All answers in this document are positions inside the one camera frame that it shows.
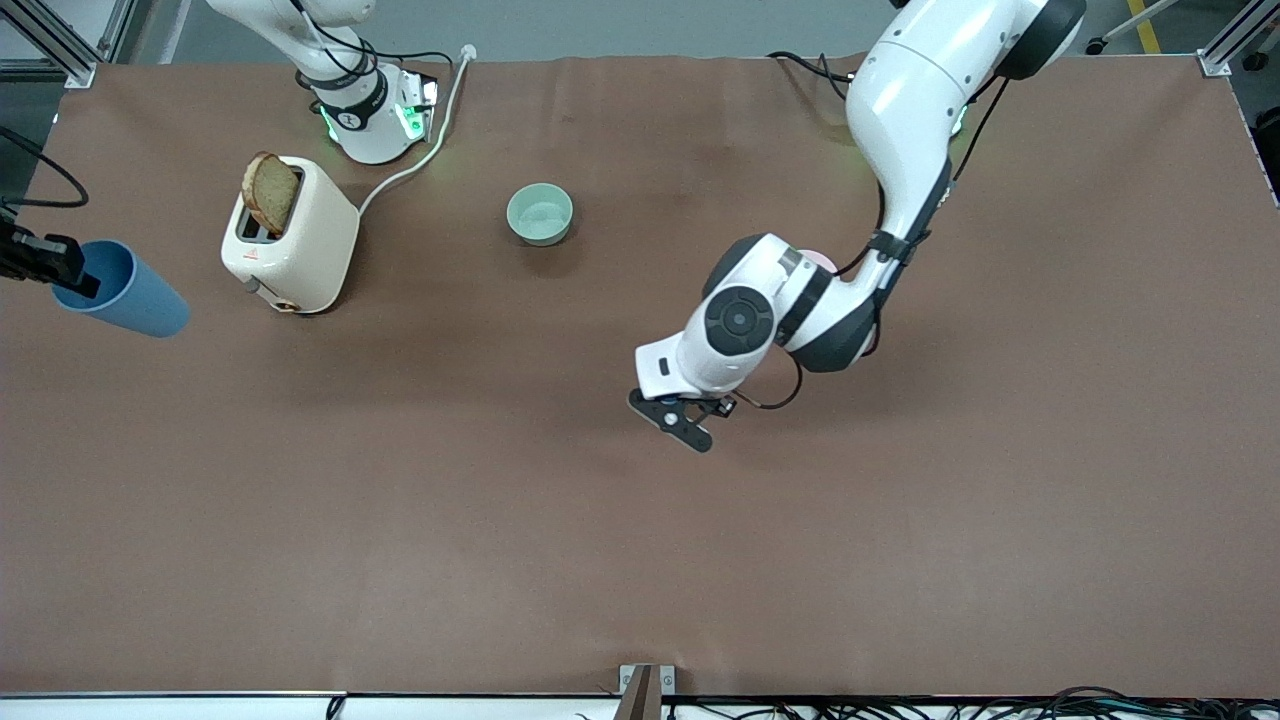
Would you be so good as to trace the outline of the brown table cover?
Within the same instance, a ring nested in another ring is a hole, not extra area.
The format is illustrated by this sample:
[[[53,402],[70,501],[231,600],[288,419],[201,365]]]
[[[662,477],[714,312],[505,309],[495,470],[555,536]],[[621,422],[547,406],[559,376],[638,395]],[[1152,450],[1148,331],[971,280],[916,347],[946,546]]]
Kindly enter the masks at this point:
[[[109,67],[47,142],[188,301],[152,340],[0,281],[0,692],[1280,697],[1280,211],[1225,79],[1011,85],[884,310],[786,409],[637,416],[739,238],[847,261],[876,187],[765,60],[479,63],[342,301],[223,266],[260,150],[352,199],[282,65]],[[573,200],[534,247],[506,206]]]

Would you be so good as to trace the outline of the cream white toaster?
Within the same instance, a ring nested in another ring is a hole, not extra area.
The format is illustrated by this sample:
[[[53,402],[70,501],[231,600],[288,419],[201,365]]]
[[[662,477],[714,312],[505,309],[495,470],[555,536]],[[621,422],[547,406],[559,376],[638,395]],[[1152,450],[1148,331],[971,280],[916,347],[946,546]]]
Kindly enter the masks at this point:
[[[360,228],[357,208],[316,163],[280,156],[301,184],[283,234],[266,232],[239,195],[221,240],[224,268],[278,313],[314,315],[340,296]]]

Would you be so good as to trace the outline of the green bowl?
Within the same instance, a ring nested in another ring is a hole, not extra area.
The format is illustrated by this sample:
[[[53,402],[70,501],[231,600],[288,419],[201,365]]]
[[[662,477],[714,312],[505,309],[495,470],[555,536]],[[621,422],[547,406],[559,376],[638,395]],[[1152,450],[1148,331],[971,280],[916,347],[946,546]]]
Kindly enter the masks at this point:
[[[509,229],[534,247],[547,247],[564,240],[572,219],[573,200],[558,184],[547,182],[517,190],[506,206]]]

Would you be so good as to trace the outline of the blue plastic cup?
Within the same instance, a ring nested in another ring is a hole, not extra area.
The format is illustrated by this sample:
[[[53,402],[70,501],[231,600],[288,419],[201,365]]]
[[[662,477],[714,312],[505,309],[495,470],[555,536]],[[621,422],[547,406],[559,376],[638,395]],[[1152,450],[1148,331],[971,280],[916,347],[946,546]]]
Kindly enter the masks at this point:
[[[129,246],[115,240],[95,240],[82,246],[84,274],[99,279],[95,297],[87,299],[59,286],[51,293],[60,307],[125,331],[168,338],[189,322],[189,305]]]

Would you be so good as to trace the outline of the aluminium frame post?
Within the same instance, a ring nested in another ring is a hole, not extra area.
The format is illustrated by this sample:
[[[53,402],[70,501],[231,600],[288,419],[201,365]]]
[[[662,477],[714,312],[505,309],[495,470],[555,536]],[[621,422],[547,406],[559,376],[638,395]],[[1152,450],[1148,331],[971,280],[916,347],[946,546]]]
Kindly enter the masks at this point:
[[[1230,76],[1230,60],[1276,19],[1280,19],[1280,0],[1248,0],[1208,46],[1196,53],[1202,74],[1207,78]]]
[[[0,18],[67,77],[65,88],[92,87],[102,56],[44,0],[0,0]]]

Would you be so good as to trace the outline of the base connector block green light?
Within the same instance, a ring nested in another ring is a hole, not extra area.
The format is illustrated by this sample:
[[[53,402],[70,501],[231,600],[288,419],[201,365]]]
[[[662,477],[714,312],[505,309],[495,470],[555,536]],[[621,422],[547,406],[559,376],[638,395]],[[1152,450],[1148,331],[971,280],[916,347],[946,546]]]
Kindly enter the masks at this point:
[[[436,109],[439,81],[416,70],[399,72],[399,90],[396,106],[410,142],[430,137]]]

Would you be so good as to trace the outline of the brown bread slice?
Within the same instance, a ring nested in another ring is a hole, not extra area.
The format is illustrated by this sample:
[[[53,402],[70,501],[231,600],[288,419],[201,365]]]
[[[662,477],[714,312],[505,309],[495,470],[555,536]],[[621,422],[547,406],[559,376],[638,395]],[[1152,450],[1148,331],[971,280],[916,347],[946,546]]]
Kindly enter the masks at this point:
[[[274,152],[257,152],[244,169],[241,197],[270,234],[283,234],[301,184],[294,169]]]

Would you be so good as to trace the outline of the wheeled stand leg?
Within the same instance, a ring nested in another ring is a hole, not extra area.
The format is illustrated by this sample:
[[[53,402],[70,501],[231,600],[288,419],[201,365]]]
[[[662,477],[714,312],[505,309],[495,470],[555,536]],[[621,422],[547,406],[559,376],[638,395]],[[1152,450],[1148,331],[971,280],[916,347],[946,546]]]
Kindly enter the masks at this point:
[[[1093,31],[1083,46],[1084,54],[1101,55],[1117,41],[1123,49],[1135,49],[1143,55],[1161,54],[1155,18],[1178,3],[1180,0],[1097,0],[1105,9],[1105,19],[1120,19],[1120,22],[1106,31]]]

